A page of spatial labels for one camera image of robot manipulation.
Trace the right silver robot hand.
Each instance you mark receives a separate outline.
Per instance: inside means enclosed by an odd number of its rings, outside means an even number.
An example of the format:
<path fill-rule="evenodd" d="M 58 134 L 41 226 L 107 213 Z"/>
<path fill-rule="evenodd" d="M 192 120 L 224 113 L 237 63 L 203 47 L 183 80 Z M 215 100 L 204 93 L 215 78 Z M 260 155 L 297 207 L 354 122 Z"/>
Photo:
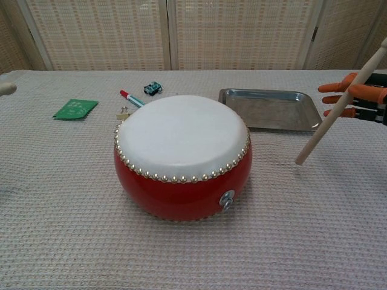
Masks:
<path fill-rule="evenodd" d="M 350 105 L 342 111 L 343 118 L 356 118 L 386 125 L 386 74 L 372 73 L 364 84 L 354 84 L 357 76 L 352 72 L 337 83 L 320 85 L 321 93 L 334 92 L 335 95 L 325 96 L 322 102 L 325 104 L 337 103 L 342 94 L 348 91 L 352 97 Z"/>

